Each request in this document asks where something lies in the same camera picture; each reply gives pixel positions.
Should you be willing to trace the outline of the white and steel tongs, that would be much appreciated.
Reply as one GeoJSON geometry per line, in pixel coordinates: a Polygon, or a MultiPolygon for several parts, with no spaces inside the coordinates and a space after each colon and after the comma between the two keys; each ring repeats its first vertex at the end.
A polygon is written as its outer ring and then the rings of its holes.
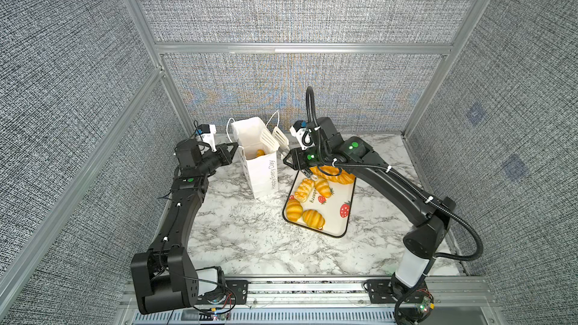
{"type": "Polygon", "coordinates": [[[272,132],[268,129],[263,129],[260,133],[259,141],[267,154],[279,152],[282,157],[286,157],[291,150],[289,139],[278,126],[272,132]]]}

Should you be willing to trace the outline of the white paper gift bag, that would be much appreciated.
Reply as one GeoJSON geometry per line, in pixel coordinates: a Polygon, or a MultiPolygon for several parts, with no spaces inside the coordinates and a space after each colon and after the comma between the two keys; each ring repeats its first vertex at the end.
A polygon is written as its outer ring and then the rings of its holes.
{"type": "Polygon", "coordinates": [[[245,120],[230,118],[226,125],[227,138],[239,145],[239,159],[248,185],[256,200],[274,194],[278,190],[277,152],[254,158],[257,150],[262,149],[259,137],[267,129],[260,117],[245,120]]]}

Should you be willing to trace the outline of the pale braided bread roll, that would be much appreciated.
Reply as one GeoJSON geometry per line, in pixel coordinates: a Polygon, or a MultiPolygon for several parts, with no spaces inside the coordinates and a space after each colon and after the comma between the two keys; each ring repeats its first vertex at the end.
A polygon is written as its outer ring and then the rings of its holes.
{"type": "Polygon", "coordinates": [[[295,200],[299,201],[300,203],[304,203],[307,201],[314,188],[315,182],[312,179],[304,178],[294,192],[295,200]]]}

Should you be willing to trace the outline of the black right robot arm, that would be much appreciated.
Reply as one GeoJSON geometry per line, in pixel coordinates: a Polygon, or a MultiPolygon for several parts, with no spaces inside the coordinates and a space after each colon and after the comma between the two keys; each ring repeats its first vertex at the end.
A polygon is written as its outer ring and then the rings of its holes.
{"type": "Polygon", "coordinates": [[[394,299],[404,301],[421,289],[425,277],[439,258],[470,262],[483,255],[480,235],[467,221],[454,213],[456,204],[450,198],[441,200],[419,188],[400,174],[366,141],[358,136],[344,139],[329,117],[318,117],[315,93],[306,90],[307,119],[297,123],[299,147],[289,150],[283,162],[302,172],[307,178],[331,177],[327,167],[335,168],[336,177],[352,175],[366,182],[395,205],[412,229],[403,237],[405,252],[391,277],[390,291],[394,299]],[[450,254],[438,250],[451,224],[463,227],[473,238],[472,254],[450,254]]]}

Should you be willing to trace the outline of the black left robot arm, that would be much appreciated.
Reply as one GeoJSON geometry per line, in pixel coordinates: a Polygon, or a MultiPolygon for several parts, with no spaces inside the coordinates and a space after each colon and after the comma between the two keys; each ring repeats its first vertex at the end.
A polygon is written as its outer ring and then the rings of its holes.
{"type": "Polygon", "coordinates": [[[195,138],[175,148],[176,167],[169,192],[170,209],[147,251],[130,264],[135,298],[141,314],[193,308],[197,300],[232,293],[220,267],[195,269],[188,254],[194,219],[209,189],[209,178],[233,162],[239,145],[223,143],[212,150],[195,138]]]}

